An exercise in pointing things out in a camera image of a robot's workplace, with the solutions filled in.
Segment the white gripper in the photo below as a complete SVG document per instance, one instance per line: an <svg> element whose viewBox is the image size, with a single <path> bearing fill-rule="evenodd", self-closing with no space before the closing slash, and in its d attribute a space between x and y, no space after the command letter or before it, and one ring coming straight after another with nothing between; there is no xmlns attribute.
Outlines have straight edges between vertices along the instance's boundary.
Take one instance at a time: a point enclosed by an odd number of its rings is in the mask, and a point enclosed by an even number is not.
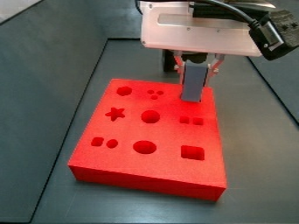
<svg viewBox="0 0 299 224"><path fill-rule="evenodd" d="M174 66L182 83L182 52L216 53L208 64L204 86L218 73L225 55L258 57L256 44L242 22L192 16L188 2L141 2L141 43L148 48L177 50L173 52Z"/></svg>

